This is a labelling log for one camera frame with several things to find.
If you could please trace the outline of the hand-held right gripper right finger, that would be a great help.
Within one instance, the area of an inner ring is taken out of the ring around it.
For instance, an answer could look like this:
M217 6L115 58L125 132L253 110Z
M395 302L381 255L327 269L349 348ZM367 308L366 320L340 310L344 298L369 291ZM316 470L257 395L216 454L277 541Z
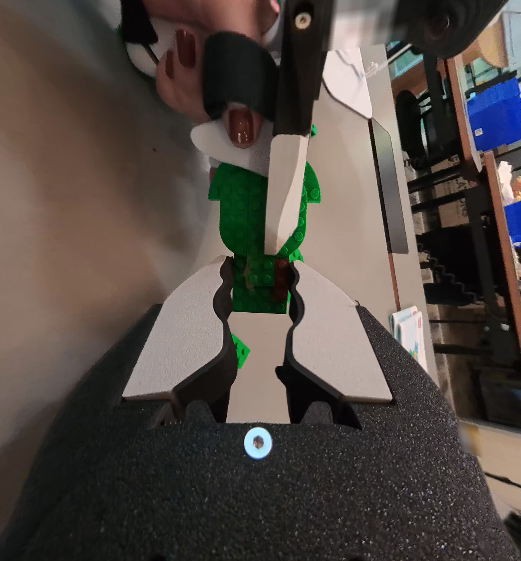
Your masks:
M303 262L289 267L291 327L277 375L288 403L392 403L355 302Z

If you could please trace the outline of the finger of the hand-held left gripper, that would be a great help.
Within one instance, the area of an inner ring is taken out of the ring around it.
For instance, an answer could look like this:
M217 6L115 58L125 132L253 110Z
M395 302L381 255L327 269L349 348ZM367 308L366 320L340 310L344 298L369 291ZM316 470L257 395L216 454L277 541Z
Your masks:
M277 255L298 225L310 133L272 139L264 253Z

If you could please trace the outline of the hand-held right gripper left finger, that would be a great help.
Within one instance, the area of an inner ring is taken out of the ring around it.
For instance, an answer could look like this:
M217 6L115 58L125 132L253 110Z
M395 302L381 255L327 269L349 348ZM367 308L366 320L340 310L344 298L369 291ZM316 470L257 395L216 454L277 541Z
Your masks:
M237 375L232 264L229 256L215 258L165 300L124 399L217 402L229 394Z

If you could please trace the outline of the green lego plate assembly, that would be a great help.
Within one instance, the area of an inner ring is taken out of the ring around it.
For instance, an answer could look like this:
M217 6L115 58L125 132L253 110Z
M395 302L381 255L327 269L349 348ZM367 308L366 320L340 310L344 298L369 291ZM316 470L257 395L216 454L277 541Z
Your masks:
M276 256L264 253L268 179L252 171L222 163L211 182L208 198L220 203L220 236L233 253L232 303L236 312L285 314L290 299L289 264L303 257L299 250L306 234L308 204L320 203L320 186L309 163L305 165L299 218Z

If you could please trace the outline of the small rectangular green lego plate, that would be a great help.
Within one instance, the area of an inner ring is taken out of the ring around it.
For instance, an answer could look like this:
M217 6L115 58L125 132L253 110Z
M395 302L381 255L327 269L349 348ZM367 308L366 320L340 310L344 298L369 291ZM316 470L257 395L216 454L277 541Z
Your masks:
M249 356L250 348L245 345L234 333L231 333L231 336L237 356L237 368L241 369L243 368L245 361Z

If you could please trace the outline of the lego instruction booklet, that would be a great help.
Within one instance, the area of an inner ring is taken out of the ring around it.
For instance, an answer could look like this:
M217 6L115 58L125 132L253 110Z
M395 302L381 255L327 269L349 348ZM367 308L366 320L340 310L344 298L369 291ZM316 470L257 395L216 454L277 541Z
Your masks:
M397 342L427 372L423 314L417 306L390 314L390 330Z

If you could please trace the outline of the person's left hand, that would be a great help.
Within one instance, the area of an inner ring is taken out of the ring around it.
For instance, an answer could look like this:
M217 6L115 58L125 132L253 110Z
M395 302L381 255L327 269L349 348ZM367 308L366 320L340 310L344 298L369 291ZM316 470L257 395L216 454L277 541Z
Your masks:
M230 142L253 146L275 91L276 65L263 36L276 23L278 1L143 1L151 18L175 25L173 44L156 70L157 91L194 123L222 119Z

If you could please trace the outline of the white document stand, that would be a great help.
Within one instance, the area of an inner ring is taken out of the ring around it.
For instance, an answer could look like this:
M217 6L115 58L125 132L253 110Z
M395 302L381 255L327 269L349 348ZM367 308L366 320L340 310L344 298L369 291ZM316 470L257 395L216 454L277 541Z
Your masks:
M323 70L323 83L331 97L354 113L370 120L393 110L388 67L367 76L372 63L386 61L384 44L353 51L330 51Z

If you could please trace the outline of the black flat pad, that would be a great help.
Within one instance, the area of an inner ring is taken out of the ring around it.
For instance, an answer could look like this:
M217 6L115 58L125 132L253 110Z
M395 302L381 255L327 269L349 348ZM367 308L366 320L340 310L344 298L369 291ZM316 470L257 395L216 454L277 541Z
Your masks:
M385 241L389 254L407 255L409 246L390 134L374 118L369 121Z

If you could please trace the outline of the black office chair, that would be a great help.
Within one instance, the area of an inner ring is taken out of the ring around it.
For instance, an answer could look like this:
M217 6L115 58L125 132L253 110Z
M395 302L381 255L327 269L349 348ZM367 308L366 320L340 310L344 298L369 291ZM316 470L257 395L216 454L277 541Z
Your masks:
M422 169L427 162L421 131L421 110L417 97L409 90L398 93L395 102L397 125L402 150L415 169Z

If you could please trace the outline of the wooden table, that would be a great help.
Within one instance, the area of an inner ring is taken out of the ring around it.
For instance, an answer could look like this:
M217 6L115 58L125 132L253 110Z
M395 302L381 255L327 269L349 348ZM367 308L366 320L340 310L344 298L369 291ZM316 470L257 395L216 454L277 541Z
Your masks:
M518 356L521 362L521 294L518 288L518 276L515 259L502 204L500 184L494 154L485 152L481 157L475 148L473 132L468 119L464 87L466 85L465 70L462 55L444 61L447 77L449 78L454 111L460 134L462 155L460 157L460 174L468 181L476 182L477 186L461 192L465 196L467 213L470 221L478 267L484 289L484 304L494 316L493 333L502 333L502 325L508 325L509 335L502 335L502 340L515 340ZM504 285L507 296L504 298L506 320L502 319L502 311L498 306L498 299L494 290L493 274L496 267L492 265L488 253L488 242L485 237L482 218L486 215L493 217L496 226L496 251L492 255L499 255L504 274Z

